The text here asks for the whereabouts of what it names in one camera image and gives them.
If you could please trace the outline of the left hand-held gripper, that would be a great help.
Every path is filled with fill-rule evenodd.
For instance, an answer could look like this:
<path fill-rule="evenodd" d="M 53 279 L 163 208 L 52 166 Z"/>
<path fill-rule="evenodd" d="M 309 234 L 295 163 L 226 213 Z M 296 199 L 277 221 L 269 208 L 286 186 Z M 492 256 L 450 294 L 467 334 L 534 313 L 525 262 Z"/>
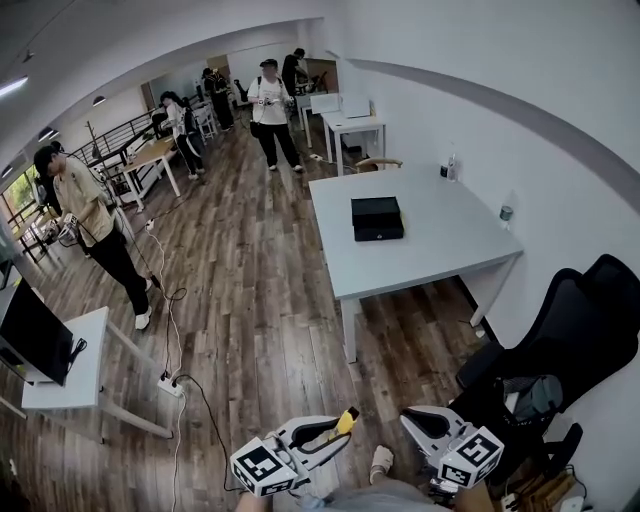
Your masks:
<path fill-rule="evenodd" d="M 313 415 L 295 417 L 265 439 L 253 438 L 235 452 L 231 469 L 244 488 L 256 497 L 294 491 L 309 482 L 309 471 L 324 465 L 351 440 L 339 434 L 338 417 Z M 300 447 L 298 459 L 286 446 Z"/>

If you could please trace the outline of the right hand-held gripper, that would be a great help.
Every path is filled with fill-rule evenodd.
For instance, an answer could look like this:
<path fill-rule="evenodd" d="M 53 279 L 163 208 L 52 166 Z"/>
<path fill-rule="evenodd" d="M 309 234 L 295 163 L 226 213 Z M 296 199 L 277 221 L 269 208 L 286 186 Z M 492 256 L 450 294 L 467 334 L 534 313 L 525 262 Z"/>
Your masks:
<path fill-rule="evenodd" d="M 500 462 L 503 443 L 485 426 L 465 424 L 448 407 L 411 406 L 401 412 L 400 419 L 441 480 L 470 489 Z M 438 435 L 454 434 L 440 452 Z"/>

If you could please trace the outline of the yellow utility knife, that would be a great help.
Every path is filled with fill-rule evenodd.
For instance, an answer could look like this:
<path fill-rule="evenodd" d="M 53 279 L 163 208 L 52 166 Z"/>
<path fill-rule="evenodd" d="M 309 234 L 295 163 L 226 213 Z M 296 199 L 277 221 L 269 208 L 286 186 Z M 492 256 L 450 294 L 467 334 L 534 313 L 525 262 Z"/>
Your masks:
<path fill-rule="evenodd" d="M 328 422 L 327 440 L 332 441 L 338 437 L 350 434 L 360 416 L 360 411 L 355 407 L 349 407 L 339 418 Z"/>

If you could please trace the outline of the black box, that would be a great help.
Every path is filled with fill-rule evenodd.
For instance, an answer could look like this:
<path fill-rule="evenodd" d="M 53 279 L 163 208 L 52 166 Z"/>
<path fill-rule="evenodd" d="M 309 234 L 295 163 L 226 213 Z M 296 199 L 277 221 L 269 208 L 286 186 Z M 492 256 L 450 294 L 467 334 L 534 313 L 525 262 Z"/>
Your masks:
<path fill-rule="evenodd" d="M 404 225 L 396 197 L 352 198 L 351 217 L 356 242 L 404 237 Z"/>

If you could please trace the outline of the person's right forearm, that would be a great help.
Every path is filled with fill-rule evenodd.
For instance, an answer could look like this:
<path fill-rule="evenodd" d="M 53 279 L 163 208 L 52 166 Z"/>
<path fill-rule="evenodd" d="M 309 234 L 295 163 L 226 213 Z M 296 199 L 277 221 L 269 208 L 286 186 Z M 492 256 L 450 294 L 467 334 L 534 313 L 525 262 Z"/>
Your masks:
<path fill-rule="evenodd" d="M 484 483 L 473 488 L 461 488 L 456 494 L 452 512 L 495 512 L 493 502 Z"/>

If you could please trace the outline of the person's left forearm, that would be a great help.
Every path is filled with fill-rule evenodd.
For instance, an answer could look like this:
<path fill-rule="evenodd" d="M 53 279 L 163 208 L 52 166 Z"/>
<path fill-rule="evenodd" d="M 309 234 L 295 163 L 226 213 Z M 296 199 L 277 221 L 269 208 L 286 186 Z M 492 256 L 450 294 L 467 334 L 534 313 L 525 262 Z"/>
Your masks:
<path fill-rule="evenodd" d="M 242 493 L 234 512 L 274 512 L 273 497 L 256 497 L 251 493 Z"/>

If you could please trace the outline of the person's foot in sandal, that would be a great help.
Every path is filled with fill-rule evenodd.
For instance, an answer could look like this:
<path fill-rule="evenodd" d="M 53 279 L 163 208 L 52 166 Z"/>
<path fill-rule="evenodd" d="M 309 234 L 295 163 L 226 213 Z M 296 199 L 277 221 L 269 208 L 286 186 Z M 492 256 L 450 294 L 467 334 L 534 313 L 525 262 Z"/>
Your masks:
<path fill-rule="evenodd" d="M 369 472 L 369 482 L 371 485 L 382 482 L 388 478 L 388 474 L 394 464 L 393 452 L 383 445 L 378 445 L 374 451 L 371 468 Z"/>

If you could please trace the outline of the person's torso in grey shirt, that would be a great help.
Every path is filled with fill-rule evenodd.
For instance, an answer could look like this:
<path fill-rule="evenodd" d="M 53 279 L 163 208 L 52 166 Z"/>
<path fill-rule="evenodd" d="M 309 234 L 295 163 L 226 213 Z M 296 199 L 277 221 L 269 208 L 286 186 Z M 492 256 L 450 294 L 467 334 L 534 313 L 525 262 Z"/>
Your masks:
<path fill-rule="evenodd" d="M 388 479 L 351 490 L 337 490 L 324 499 L 326 512 L 452 512 L 416 487 Z"/>

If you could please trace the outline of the grey bag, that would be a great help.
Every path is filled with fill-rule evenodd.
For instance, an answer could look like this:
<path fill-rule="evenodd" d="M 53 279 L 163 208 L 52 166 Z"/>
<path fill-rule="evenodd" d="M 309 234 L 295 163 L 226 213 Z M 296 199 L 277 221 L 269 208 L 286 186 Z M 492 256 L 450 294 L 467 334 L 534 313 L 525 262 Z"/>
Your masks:
<path fill-rule="evenodd" d="M 517 421 L 555 412 L 564 398 L 562 384 L 554 375 L 506 379 L 503 394 L 505 406 Z"/>

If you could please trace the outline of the brown cardboard box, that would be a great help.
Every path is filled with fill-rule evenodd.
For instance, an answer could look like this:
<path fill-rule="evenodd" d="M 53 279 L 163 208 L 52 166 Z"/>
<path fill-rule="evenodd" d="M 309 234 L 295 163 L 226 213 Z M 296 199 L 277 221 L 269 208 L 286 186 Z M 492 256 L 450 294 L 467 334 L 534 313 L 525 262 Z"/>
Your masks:
<path fill-rule="evenodd" d="M 531 479 L 502 500 L 503 512 L 552 512 L 576 483 L 566 470 L 552 479 Z"/>

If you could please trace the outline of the black mesh office chair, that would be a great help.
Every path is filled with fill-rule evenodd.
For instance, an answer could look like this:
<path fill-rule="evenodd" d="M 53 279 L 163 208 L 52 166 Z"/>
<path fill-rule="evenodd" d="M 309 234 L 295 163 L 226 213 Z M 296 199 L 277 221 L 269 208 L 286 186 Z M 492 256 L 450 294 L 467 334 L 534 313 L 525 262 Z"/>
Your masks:
<path fill-rule="evenodd" d="M 456 376 L 462 392 L 451 405 L 504 445 L 489 483 L 504 483 L 527 459 L 546 477 L 557 475 L 576 452 L 583 429 L 572 424 L 561 441 L 547 442 L 544 434 L 557 415 L 632 361 L 639 334 L 640 278 L 619 259 L 603 254 L 583 273 L 565 268 L 554 275 L 517 346 L 488 343 L 476 351 Z M 561 403 L 531 419 L 517 419 L 502 393 L 511 381 L 541 376 L 558 379 Z"/>

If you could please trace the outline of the large white table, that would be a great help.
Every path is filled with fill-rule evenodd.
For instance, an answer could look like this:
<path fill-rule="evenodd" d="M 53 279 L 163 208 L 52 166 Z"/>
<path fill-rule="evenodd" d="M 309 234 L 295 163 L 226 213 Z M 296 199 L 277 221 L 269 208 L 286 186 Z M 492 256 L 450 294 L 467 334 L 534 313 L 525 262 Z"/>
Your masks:
<path fill-rule="evenodd" d="M 384 170 L 310 182 L 334 297 L 341 304 L 346 359 L 357 360 L 355 315 L 362 298 L 499 266 L 470 319 L 480 324 L 523 247 L 467 187 L 416 169 Z M 402 239 L 356 242 L 352 198 L 396 197 Z"/>

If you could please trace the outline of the clear bottle green label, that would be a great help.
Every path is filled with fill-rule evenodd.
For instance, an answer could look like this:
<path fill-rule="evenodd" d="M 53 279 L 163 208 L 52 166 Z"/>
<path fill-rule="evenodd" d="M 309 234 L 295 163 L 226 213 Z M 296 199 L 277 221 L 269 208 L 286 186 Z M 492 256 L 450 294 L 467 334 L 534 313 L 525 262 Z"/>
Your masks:
<path fill-rule="evenodd" d="M 507 196 L 505 197 L 500 212 L 499 218 L 501 221 L 502 228 L 505 230 L 510 229 L 511 220 L 514 215 L 514 205 L 516 203 L 516 194 L 514 190 L 511 190 Z"/>

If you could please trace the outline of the wooden chair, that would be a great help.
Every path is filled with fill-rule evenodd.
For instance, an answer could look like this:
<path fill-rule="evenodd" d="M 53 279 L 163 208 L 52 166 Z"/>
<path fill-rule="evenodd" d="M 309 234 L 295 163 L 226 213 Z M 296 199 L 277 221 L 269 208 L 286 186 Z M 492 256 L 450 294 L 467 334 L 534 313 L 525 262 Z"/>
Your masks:
<path fill-rule="evenodd" d="M 371 157 L 361 160 L 355 164 L 355 169 L 358 173 L 376 169 L 384 169 L 387 166 L 392 166 L 400 169 L 403 166 L 403 162 L 398 159 L 384 158 L 384 157 Z"/>

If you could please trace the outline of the black monitor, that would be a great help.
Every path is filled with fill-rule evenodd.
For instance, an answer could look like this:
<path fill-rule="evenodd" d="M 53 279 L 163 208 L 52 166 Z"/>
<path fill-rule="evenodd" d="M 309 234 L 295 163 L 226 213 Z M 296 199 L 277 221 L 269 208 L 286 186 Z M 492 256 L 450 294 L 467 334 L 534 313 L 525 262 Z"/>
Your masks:
<path fill-rule="evenodd" d="M 62 386 L 73 334 L 24 279 L 0 289 L 0 362 L 30 385 Z"/>

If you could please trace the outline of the small white table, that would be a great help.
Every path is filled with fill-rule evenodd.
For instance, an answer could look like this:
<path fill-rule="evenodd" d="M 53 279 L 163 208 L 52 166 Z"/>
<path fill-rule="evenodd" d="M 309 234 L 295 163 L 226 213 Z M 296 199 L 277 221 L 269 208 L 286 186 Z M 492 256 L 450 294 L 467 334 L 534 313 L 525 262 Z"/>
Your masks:
<path fill-rule="evenodd" d="M 386 156 L 385 124 L 375 116 L 348 118 L 340 111 L 322 113 L 327 161 L 335 164 L 337 175 L 344 175 L 341 136 L 364 132 L 376 134 L 376 146 L 379 156 Z"/>

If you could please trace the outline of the wooden-top table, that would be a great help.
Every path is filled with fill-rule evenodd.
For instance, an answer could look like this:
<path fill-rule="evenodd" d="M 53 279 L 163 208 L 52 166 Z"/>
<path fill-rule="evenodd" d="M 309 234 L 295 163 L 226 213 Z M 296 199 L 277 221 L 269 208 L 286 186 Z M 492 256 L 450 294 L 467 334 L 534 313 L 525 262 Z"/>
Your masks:
<path fill-rule="evenodd" d="M 142 186 L 136 185 L 134 177 L 136 176 L 137 171 L 143 167 L 159 166 L 160 169 L 156 171 L 156 179 L 160 180 L 162 178 L 162 174 L 165 174 L 169 179 L 175 196 L 177 198 L 181 196 L 181 192 L 178 188 L 170 165 L 170 159 L 176 154 L 177 146 L 175 145 L 175 141 L 171 137 L 166 137 L 143 147 L 141 151 L 136 154 L 133 160 L 124 167 L 123 175 L 129 190 L 134 197 L 138 213 L 142 213 L 145 206 L 142 201 L 143 197 L 141 196 L 143 188 Z"/>

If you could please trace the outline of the white chair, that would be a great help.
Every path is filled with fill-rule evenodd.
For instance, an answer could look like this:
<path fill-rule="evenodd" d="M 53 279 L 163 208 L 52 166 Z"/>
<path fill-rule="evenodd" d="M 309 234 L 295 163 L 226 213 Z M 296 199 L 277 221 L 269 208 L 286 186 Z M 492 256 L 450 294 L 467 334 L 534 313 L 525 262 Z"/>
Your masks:
<path fill-rule="evenodd" d="M 211 105 L 209 103 L 196 104 L 192 107 L 192 112 L 202 138 L 205 140 L 213 139 L 218 131 Z"/>

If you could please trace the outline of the black metal railing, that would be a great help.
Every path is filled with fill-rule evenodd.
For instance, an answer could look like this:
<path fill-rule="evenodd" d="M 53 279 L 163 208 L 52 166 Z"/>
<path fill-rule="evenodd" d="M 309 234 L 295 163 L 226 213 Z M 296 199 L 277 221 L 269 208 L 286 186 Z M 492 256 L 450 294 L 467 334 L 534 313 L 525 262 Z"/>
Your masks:
<path fill-rule="evenodd" d="M 94 126 L 93 128 L 96 135 L 104 136 L 109 144 L 109 154 L 105 160 L 97 162 L 92 158 L 91 136 L 88 142 L 71 152 L 73 156 L 79 158 L 89 168 L 124 167 L 128 164 L 130 154 L 137 153 L 147 143 L 157 139 L 151 112 L 129 119 L 103 133 L 99 132 Z"/>

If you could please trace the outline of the wooden coat rack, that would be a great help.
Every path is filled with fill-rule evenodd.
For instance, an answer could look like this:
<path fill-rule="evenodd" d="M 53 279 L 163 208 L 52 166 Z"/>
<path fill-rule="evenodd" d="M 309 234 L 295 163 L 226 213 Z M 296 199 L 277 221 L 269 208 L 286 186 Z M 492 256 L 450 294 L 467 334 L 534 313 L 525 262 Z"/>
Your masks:
<path fill-rule="evenodd" d="M 103 162 L 109 154 L 109 144 L 104 136 L 97 136 L 90 121 L 86 122 L 86 128 L 91 136 L 91 156 L 97 162 Z"/>

